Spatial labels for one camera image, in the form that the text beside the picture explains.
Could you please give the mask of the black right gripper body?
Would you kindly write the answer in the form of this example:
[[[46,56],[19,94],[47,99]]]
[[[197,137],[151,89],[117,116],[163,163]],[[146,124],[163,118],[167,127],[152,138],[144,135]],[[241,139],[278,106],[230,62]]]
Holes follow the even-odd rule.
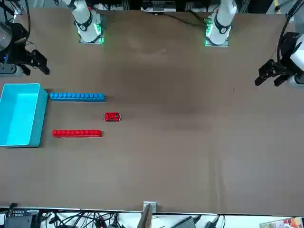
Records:
[[[30,52],[25,48],[29,32],[20,23],[7,22],[5,25],[11,33],[11,41],[5,49],[7,62],[15,65],[31,65]]]

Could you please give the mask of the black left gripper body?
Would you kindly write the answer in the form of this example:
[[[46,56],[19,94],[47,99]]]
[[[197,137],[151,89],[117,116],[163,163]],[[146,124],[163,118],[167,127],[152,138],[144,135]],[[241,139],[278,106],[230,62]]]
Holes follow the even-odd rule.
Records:
[[[299,72],[299,68],[290,59],[293,54],[299,33],[287,32],[283,35],[282,42],[280,45],[280,58],[275,64],[275,76],[279,75],[290,75],[293,76]]]

